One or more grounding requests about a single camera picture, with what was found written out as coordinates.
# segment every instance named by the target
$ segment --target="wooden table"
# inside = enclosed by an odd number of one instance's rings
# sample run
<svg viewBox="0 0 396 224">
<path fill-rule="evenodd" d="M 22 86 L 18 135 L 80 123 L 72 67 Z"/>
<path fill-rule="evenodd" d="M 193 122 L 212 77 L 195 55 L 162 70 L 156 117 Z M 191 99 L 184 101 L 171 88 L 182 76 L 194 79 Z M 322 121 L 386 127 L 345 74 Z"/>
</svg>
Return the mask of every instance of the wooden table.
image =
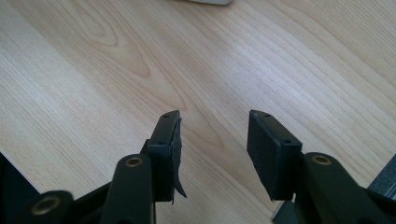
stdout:
<svg viewBox="0 0 396 224">
<path fill-rule="evenodd" d="M 189 198 L 158 223 L 269 223 L 248 111 L 367 187 L 396 151 L 395 67 L 391 0 L 0 0 L 0 150 L 78 198 L 178 109 Z"/>
</svg>

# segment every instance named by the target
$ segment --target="light wood surface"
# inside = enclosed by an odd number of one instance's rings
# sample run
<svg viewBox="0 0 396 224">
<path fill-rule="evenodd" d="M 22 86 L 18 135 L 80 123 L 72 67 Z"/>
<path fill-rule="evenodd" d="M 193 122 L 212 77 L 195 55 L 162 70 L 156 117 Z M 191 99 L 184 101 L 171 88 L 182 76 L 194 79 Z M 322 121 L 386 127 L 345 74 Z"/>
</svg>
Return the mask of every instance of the light wood surface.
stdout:
<svg viewBox="0 0 396 224">
<path fill-rule="evenodd" d="M 248 111 L 367 187 L 396 152 L 395 68 L 391 0 L 0 0 L 0 150 L 78 198 L 178 109 L 189 198 L 158 223 L 269 223 Z"/>
</svg>

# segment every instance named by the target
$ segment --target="white object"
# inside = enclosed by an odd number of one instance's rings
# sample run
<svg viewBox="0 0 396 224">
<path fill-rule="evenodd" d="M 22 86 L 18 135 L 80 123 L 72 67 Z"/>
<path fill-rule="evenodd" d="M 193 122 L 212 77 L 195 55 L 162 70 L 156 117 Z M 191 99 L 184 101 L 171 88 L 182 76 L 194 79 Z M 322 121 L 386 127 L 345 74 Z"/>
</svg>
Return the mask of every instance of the white object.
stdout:
<svg viewBox="0 0 396 224">
<path fill-rule="evenodd" d="M 216 5 L 227 5 L 227 4 L 231 3 L 233 0 L 189 0 L 189 1 L 208 3 L 208 4 L 216 4 Z"/>
</svg>

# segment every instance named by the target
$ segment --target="wood grain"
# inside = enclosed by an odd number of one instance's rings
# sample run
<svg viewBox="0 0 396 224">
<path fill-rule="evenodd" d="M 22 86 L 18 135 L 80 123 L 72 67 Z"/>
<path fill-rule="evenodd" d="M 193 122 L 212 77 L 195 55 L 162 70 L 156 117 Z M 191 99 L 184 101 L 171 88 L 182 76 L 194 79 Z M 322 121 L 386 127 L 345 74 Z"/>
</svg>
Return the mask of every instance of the wood grain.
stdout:
<svg viewBox="0 0 396 224">
<path fill-rule="evenodd" d="M 0 0 L 0 150 L 77 198 L 179 109 L 189 198 L 159 223 L 268 223 L 249 109 L 367 187 L 396 152 L 395 64 L 390 0 Z"/>
</svg>

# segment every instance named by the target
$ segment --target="tabletop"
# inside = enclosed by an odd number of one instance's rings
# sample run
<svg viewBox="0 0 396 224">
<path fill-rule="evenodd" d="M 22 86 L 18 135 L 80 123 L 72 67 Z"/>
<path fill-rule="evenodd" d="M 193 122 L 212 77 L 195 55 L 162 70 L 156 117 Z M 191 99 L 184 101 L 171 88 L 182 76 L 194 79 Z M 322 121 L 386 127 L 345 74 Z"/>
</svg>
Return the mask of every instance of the tabletop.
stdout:
<svg viewBox="0 0 396 224">
<path fill-rule="evenodd" d="M 181 113 L 188 198 L 158 223 L 268 223 L 248 111 L 367 187 L 396 152 L 396 2 L 0 0 L 0 150 L 75 198 Z"/>
</svg>

